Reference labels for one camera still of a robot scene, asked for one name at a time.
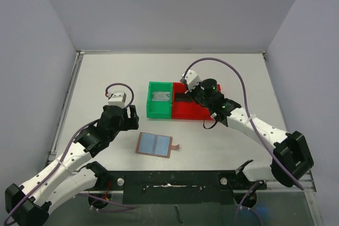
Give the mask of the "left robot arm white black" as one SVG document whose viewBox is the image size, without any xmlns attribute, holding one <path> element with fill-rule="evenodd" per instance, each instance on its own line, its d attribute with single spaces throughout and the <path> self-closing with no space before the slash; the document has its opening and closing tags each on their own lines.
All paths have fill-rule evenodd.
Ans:
<svg viewBox="0 0 339 226">
<path fill-rule="evenodd" d="M 6 219 L 4 225 L 44 225 L 52 211 L 70 198 L 92 187 L 106 187 L 108 171 L 90 160 L 121 131 L 138 128 L 134 105 L 105 105 L 101 117 L 77 130 L 59 157 L 31 179 L 6 189 L 5 208 L 13 221 Z"/>
</svg>

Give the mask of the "silver grey card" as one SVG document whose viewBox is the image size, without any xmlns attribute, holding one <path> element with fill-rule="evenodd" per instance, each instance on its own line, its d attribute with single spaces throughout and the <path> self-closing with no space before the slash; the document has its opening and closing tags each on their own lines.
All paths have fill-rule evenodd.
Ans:
<svg viewBox="0 0 339 226">
<path fill-rule="evenodd" d="M 151 100 L 154 102 L 168 102 L 171 98 L 170 92 L 154 91 Z"/>
</svg>

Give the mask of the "black card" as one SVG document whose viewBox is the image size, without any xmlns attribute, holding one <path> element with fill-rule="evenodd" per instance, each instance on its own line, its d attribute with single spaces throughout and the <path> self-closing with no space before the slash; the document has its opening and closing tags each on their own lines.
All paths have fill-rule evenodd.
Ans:
<svg viewBox="0 0 339 226">
<path fill-rule="evenodd" d="M 175 102 L 190 103 L 190 102 L 192 102 L 192 99 L 190 98 L 189 95 L 187 95 L 185 93 L 175 93 L 174 94 L 174 101 Z"/>
</svg>

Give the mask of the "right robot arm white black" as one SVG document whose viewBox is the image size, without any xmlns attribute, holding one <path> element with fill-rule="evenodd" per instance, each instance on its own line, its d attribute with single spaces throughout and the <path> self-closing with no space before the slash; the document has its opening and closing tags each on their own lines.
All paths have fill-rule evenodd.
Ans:
<svg viewBox="0 0 339 226">
<path fill-rule="evenodd" d="M 271 155 L 270 160 L 250 160 L 236 175 L 239 187 L 249 188 L 257 180 L 269 179 L 286 187 L 301 187 L 299 179 L 314 165 L 303 134 L 277 129 L 248 114 L 244 107 L 218 91 L 215 79 L 200 80 L 198 75 L 185 75 L 181 83 L 186 87 L 186 95 L 206 108 L 216 123 L 243 133 Z"/>
</svg>

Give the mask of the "brown leather card holder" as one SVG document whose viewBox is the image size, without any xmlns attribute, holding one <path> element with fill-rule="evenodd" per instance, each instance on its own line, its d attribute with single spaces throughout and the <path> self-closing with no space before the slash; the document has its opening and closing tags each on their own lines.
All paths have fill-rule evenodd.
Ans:
<svg viewBox="0 0 339 226">
<path fill-rule="evenodd" d="M 169 158 L 172 151 L 178 151 L 180 144 L 173 144 L 173 138 L 166 135 L 141 132 L 136 153 L 146 156 Z"/>
</svg>

